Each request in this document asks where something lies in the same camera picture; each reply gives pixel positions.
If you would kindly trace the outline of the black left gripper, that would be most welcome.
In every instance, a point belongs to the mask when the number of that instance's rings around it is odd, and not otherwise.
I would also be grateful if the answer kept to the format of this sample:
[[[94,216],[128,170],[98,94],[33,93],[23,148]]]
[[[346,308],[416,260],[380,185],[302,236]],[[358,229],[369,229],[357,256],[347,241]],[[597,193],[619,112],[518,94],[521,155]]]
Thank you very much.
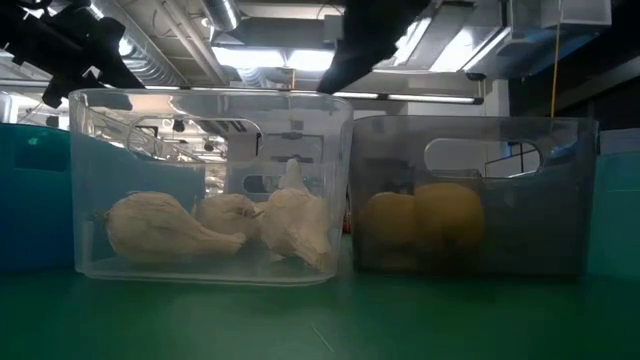
[[[29,0],[29,9],[40,11],[30,25],[34,41],[29,46],[29,63],[52,75],[42,100],[58,108],[62,99],[76,90],[91,87],[91,67],[98,79],[116,88],[142,89],[143,83],[129,70],[119,52],[125,26],[117,20],[96,15],[91,0],[66,0],[61,10],[51,13],[57,0]]]

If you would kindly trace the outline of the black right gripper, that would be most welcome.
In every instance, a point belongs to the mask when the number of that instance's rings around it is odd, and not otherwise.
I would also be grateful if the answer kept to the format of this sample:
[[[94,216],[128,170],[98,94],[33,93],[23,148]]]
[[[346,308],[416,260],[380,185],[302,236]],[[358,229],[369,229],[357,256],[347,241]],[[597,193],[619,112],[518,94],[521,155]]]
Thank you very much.
[[[334,94],[394,55],[396,42],[431,0],[345,0],[343,35],[316,91]]]

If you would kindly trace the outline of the yellow lemon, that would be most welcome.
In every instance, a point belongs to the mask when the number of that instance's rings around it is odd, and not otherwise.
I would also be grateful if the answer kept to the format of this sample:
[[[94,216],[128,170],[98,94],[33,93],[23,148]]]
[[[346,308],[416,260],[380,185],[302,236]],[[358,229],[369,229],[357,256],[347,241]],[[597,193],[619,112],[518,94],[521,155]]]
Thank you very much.
[[[416,247],[414,196],[382,192],[360,211],[356,230],[367,252],[410,251]]]
[[[430,253],[474,252],[484,236],[481,197],[463,185],[419,186],[414,191],[414,214],[421,242]]]

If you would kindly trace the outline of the long ceiling light strip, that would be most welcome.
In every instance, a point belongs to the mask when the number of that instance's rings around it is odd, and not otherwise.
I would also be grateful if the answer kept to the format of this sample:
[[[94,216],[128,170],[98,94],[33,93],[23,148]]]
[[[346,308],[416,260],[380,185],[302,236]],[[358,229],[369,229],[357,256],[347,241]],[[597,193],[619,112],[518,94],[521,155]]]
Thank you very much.
[[[440,95],[336,92],[335,96],[342,97],[345,99],[395,101],[395,102],[419,102],[419,103],[442,103],[442,104],[458,104],[458,105],[480,105],[484,102],[483,98],[477,98],[477,97],[440,96]]]

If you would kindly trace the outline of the clear plastic basket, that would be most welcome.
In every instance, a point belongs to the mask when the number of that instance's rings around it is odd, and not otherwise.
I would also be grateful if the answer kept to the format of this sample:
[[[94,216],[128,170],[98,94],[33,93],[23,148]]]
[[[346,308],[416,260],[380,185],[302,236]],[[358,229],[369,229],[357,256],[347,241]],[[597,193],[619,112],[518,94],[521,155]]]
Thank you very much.
[[[75,267],[102,279],[297,286],[332,278],[342,237],[353,110],[342,99],[313,92],[251,89],[89,89],[69,97]],[[321,197],[330,217],[331,265],[320,272],[296,255],[282,256],[261,240],[234,254],[205,254],[175,262],[138,263],[112,248],[99,210],[101,185],[79,139],[91,137],[148,156],[170,167],[204,170],[205,194],[241,194],[261,214],[294,158],[309,193]]]

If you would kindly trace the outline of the dark blue plastic basket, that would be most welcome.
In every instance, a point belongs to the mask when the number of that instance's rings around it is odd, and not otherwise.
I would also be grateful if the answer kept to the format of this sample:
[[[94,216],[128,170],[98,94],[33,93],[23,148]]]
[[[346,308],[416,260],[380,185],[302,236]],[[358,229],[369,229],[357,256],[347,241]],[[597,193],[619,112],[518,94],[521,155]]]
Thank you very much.
[[[79,139],[88,169],[103,183],[91,192],[108,209],[129,191],[158,191],[185,208],[205,194],[204,170],[170,167],[91,137]],[[70,133],[0,124],[0,274],[74,265]]]

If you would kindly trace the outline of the smoky grey plastic basket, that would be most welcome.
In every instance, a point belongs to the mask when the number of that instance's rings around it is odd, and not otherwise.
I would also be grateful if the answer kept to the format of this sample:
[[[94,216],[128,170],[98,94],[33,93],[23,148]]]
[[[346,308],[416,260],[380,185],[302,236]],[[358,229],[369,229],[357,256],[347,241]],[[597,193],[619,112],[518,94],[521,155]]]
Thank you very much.
[[[397,115],[355,121],[349,170],[358,269],[436,277],[576,278],[586,265],[599,125],[584,118]],[[481,197],[476,251],[367,252],[357,218],[382,192],[456,183]]]

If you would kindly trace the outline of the teal plastic basket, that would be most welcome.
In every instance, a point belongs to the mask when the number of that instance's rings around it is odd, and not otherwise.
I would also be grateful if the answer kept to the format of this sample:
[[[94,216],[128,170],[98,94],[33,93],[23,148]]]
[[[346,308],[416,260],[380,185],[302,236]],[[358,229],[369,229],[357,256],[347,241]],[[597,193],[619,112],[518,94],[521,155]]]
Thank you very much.
[[[588,272],[640,281],[640,128],[600,134]]]

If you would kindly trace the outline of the round silver ventilation duct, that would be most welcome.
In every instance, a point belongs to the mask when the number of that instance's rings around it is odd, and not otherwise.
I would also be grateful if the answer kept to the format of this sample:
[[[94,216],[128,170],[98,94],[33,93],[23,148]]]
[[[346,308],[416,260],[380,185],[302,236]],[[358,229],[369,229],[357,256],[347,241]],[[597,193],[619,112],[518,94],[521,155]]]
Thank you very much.
[[[235,0],[200,0],[211,26],[220,32],[233,31],[241,22],[241,11]]]

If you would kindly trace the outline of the rectangular metal ceiling duct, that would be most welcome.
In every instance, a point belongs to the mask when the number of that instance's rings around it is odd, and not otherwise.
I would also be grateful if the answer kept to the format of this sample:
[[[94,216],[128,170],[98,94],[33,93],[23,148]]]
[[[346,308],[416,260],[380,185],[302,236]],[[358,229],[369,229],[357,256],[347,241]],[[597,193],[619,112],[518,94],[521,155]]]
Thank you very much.
[[[505,25],[462,70],[521,78],[549,68],[612,25],[612,0],[504,0]]]

